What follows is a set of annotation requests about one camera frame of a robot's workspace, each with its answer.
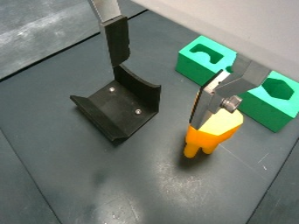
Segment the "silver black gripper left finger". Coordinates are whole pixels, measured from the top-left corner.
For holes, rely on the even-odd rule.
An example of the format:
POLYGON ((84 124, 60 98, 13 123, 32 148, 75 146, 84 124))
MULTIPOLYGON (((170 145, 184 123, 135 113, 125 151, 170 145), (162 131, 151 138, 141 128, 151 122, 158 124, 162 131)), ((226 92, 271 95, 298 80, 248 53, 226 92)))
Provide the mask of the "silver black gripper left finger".
POLYGON ((88 0, 107 39, 111 66, 119 66, 129 57, 127 17, 121 14, 117 0, 88 0))

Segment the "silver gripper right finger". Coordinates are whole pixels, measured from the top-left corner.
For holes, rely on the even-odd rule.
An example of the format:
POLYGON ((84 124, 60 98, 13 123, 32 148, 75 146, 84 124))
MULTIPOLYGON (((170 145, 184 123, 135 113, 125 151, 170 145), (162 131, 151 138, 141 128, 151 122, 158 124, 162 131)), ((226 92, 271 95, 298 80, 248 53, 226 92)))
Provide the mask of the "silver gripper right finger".
POLYGON ((246 56, 238 55, 232 73, 219 70, 200 88, 192 106, 190 125, 198 130, 220 109, 234 113, 242 103, 239 94, 256 88, 270 72, 270 68, 246 56))

